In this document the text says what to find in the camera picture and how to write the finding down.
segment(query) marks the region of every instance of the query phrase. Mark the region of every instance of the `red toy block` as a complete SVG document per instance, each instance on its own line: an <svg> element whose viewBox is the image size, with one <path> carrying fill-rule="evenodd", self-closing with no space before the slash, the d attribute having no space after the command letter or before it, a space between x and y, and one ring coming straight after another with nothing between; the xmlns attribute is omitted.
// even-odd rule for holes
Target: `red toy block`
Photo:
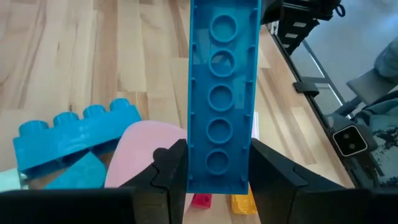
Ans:
<svg viewBox="0 0 398 224"><path fill-rule="evenodd" d="M211 207L211 194L195 194L191 206L195 208L207 209Z"/></svg>

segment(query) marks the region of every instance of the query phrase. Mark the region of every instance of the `toy blocks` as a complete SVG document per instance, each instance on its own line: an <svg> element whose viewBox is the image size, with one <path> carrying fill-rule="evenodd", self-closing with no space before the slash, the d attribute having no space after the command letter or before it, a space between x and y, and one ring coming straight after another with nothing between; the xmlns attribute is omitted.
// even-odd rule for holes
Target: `toy blocks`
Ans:
<svg viewBox="0 0 398 224"><path fill-rule="evenodd" d="M45 189L98 189L104 187L105 177L104 164L88 152Z"/></svg>
<svg viewBox="0 0 398 224"><path fill-rule="evenodd" d="M250 188L247 195L231 195L231 205L235 214L250 215L257 213L256 203Z"/></svg>
<svg viewBox="0 0 398 224"><path fill-rule="evenodd" d="M190 193L248 193L260 15L260 0L191 1Z"/></svg>
<svg viewBox="0 0 398 224"><path fill-rule="evenodd" d="M207 209L211 207L211 194L195 194L191 206Z"/></svg>
<svg viewBox="0 0 398 224"><path fill-rule="evenodd" d="M141 117L124 98L115 99L109 108L107 112L104 106L91 105L83 119L74 112L60 113L52 128L44 121L22 124L14 139L19 171L33 179L74 164L88 151L98 156L115 150L126 128Z"/></svg>

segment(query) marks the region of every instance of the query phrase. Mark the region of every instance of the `blue building block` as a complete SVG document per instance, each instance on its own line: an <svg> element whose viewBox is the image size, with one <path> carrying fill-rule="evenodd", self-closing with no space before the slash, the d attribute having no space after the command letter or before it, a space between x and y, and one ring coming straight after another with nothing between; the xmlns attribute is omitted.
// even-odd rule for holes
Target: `blue building block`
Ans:
<svg viewBox="0 0 398 224"><path fill-rule="evenodd" d="M115 150L123 132L141 117L124 98L109 107L106 112L104 106L91 105L84 110L84 119L73 112L60 113L53 128L44 121L22 124L14 139L19 171L33 179L74 164L88 151L99 155Z"/></svg>
<svg viewBox="0 0 398 224"><path fill-rule="evenodd" d="M191 1L188 192L247 194L261 0Z"/></svg>
<svg viewBox="0 0 398 224"><path fill-rule="evenodd" d="M105 178L104 164L88 152L45 189L98 189L104 187Z"/></svg>

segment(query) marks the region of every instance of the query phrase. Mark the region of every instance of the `yellow toy block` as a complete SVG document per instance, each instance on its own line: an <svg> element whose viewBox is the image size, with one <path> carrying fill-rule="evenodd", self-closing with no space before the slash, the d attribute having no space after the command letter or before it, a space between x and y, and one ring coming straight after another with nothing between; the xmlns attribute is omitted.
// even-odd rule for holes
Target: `yellow toy block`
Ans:
<svg viewBox="0 0 398 224"><path fill-rule="evenodd" d="M257 214L256 203L254 202L253 193L249 186L249 194L247 195L231 195L232 211L235 214L250 215Z"/></svg>

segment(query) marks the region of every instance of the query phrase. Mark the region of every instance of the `pink toy piece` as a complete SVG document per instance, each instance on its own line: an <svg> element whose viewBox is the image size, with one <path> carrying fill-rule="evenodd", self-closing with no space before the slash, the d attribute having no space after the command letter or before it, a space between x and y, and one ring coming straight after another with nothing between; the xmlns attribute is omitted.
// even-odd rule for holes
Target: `pink toy piece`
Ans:
<svg viewBox="0 0 398 224"><path fill-rule="evenodd" d="M191 206L195 208L207 209L211 207L211 194L195 194Z"/></svg>
<svg viewBox="0 0 398 224"><path fill-rule="evenodd" d="M177 140L186 138L186 130L167 123L140 121L130 125L113 154L105 187L124 184L154 161L153 153L157 148L168 149ZM187 211L192 198L193 194L185 196L184 211Z"/></svg>

